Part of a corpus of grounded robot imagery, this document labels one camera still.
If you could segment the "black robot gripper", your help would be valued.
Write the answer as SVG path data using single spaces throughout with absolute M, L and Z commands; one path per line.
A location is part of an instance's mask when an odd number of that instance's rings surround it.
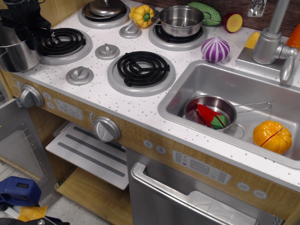
M 41 15 L 45 1 L 2 0 L 7 9 L 0 10 L 1 22 L 7 25 L 7 35 L 13 42 L 27 41 L 31 50 L 37 50 L 42 38 L 55 38 L 51 23 Z

